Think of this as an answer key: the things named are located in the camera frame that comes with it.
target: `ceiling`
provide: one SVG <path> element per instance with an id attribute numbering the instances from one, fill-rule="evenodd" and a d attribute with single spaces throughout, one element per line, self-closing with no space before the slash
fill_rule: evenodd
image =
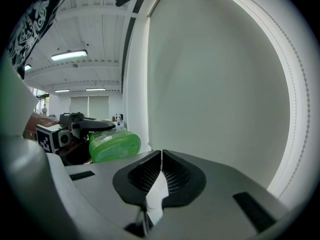
<path id="1" fill-rule="evenodd" d="M 87 88 L 121 93 L 125 39 L 137 0 L 116 7 L 115 0 L 65 0 L 56 18 L 25 64 L 25 83 L 59 95 L 81 95 Z M 53 61 L 52 55 L 86 50 L 86 57 Z"/>

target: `green bottle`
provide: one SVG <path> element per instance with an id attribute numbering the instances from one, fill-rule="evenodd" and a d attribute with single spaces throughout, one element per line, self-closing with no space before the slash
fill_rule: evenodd
<path id="1" fill-rule="evenodd" d="M 89 153 L 94 163 L 133 157 L 140 148 L 140 138 L 125 129 L 114 128 L 89 134 Z"/>

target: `fluorescent light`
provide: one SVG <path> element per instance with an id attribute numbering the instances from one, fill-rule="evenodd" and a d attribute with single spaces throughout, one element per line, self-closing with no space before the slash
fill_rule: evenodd
<path id="1" fill-rule="evenodd" d="M 31 65 L 27 64 L 24 66 L 24 71 L 30 70 L 31 69 Z"/>
<path id="2" fill-rule="evenodd" d="M 92 88 L 92 89 L 85 89 L 86 91 L 105 91 L 106 88 Z"/>
<path id="3" fill-rule="evenodd" d="M 70 90 L 55 90 L 55 93 L 66 93 L 66 92 L 70 92 Z"/>
<path id="4" fill-rule="evenodd" d="M 51 59 L 56 62 L 59 60 L 70 59 L 75 57 L 83 57 L 87 55 L 88 54 L 86 50 L 76 50 L 76 51 L 67 51 L 64 53 L 53 55 L 51 56 Z"/>

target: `black vent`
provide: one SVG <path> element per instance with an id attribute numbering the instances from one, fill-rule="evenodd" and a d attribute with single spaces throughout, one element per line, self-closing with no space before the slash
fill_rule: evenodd
<path id="1" fill-rule="evenodd" d="M 177 192 L 190 181 L 189 170 L 168 155 L 163 154 L 162 164 L 169 195 Z"/>
<path id="2" fill-rule="evenodd" d="M 130 171 L 129 182 L 147 194 L 159 176 L 160 167 L 161 160 L 155 156 Z"/>
<path id="3" fill-rule="evenodd" d="M 233 198 L 258 232 L 263 232 L 276 223 L 276 220 L 249 193 L 234 194 Z"/>
<path id="4" fill-rule="evenodd" d="M 77 181 L 77 180 L 81 180 L 90 176 L 95 175 L 92 171 L 88 170 L 88 171 L 84 171 L 84 172 L 80 172 L 80 173 L 76 173 L 76 174 L 71 174 L 70 178 L 72 181 Z"/>

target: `black patterned fabric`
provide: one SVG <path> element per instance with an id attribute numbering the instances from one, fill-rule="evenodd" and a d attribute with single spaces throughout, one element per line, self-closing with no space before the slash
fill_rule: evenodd
<path id="1" fill-rule="evenodd" d="M 15 26 L 7 50 L 13 67 L 18 70 L 31 54 L 35 45 L 51 27 L 60 0 L 36 0 Z"/>

